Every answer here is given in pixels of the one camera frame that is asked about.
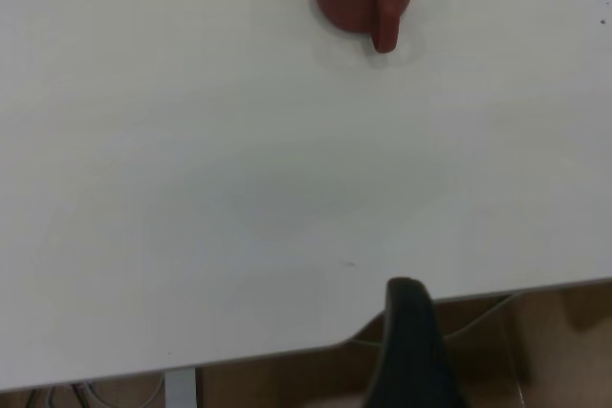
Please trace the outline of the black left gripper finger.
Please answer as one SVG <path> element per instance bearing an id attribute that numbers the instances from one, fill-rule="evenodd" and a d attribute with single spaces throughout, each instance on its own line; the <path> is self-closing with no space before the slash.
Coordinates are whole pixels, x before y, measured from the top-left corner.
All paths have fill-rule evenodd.
<path id="1" fill-rule="evenodd" d="M 365 407 L 466 407 L 448 362 L 435 308 L 411 278 L 386 284 L 383 338 Z"/>

